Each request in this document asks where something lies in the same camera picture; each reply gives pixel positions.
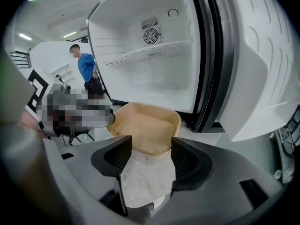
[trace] refrigerator shelf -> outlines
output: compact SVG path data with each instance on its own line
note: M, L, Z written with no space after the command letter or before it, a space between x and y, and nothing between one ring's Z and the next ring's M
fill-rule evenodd
M112 61L104 62L104 64L111 65L119 62L124 62L126 60L129 60L137 56L144 56L144 55L146 55L148 58L151 57L149 55L152 53L162 53L162 55L165 53L177 53L182 50L188 49L192 44L192 42L193 42L192 40L185 40L185 41L176 41L176 42L162 43L162 44L152 45L148 47L143 47L128 52L122 56L119 56L118 58Z

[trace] white wall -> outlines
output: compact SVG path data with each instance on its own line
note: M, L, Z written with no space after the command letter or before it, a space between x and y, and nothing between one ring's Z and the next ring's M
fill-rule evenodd
M32 68L21 68L19 71L22 73L22 75L28 79L30 73L32 72Z
M69 64L74 80L70 80L67 84L72 88L84 88L84 80L78 70L77 59L70 58L70 46L72 42L43 42L30 51L30 60L32 68L41 68L49 73L58 68ZM82 53L92 54L90 45L86 43L76 43L80 46Z
M15 51L28 53L29 48L33 48L33 43L25 41L19 36L15 36Z

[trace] plastic container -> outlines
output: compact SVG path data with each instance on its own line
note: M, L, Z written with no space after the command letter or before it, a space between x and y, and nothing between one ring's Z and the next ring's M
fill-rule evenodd
M167 153L181 122L175 111L140 103L126 104L115 116L115 122L107 129L114 136L131 135L132 147L152 156Z

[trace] refrigerator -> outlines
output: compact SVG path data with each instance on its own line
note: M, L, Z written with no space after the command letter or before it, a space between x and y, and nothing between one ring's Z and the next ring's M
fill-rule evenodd
M299 103L299 36L277 0L100 0L87 25L116 104L169 108L193 132L241 141Z

